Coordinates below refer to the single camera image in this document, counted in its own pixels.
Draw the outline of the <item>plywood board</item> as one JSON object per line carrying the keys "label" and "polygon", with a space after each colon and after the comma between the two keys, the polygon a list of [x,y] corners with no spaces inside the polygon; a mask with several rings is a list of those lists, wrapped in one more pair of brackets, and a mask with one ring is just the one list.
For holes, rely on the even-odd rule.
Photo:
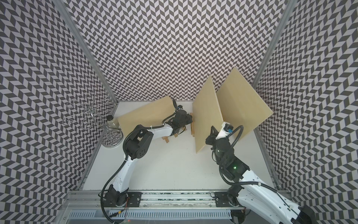
{"label": "plywood board", "polygon": [[216,95],[212,77],[209,76],[193,101],[193,123],[195,152],[199,153],[206,145],[206,138],[211,133],[211,127],[220,129],[223,116]]}
{"label": "plywood board", "polygon": [[237,68],[232,69],[216,95],[223,120],[234,128],[244,127],[242,138],[273,114],[271,108]]}
{"label": "plywood board", "polygon": [[166,96],[154,102],[121,102],[118,110],[118,123],[124,136],[127,136],[137,125],[160,126],[162,120],[174,113],[175,108],[172,99]]}

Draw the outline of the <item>small wooden easel piece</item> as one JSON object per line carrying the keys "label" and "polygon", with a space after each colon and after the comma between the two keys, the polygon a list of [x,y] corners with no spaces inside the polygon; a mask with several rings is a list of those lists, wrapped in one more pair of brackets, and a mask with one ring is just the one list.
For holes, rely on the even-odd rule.
{"label": "small wooden easel piece", "polygon": [[184,131],[186,131],[186,127],[180,128],[180,129],[178,130],[178,132],[175,133],[174,135],[162,137],[162,140],[164,140],[166,143],[169,143],[169,138],[171,138],[171,137],[177,138],[177,137],[178,137],[181,133],[183,133]]}

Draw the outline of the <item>wooden easel frame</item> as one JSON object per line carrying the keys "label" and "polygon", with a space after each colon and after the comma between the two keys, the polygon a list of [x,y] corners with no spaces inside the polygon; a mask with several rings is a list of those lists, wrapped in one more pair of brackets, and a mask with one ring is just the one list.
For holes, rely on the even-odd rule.
{"label": "wooden easel frame", "polygon": [[192,122],[191,122],[191,135],[193,136],[193,137],[195,137],[195,130],[194,130],[194,115],[193,115],[193,113],[190,113],[190,116],[192,117]]}

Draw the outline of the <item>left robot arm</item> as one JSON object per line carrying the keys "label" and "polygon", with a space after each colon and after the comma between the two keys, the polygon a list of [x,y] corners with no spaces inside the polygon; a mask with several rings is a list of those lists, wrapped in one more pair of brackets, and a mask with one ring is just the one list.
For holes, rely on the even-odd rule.
{"label": "left robot arm", "polygon": [[159,126],[137,125],[123,141],[124,161],[109,178],[99,194],[103,207],[122,207],[126,204],[129,182],[139,159],[149,150],[153,140],[179,134],[193,122],[193,117],[181,107],[163,120]]}

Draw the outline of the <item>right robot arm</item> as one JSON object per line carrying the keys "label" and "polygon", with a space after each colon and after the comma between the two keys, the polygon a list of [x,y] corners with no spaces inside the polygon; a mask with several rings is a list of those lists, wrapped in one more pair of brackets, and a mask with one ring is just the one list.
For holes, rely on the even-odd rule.
{"label": "right robot arm", "polygon": [[267,185],[242,160],[235,156],[235,145],[244,127],[224,122],[221,130],[211,126],[206,144],[219,166],[223,181],[230,185],[227,197],[232,206],[250,209],[271,224],[315,224],[316,214],[307,205],[300,206]]}

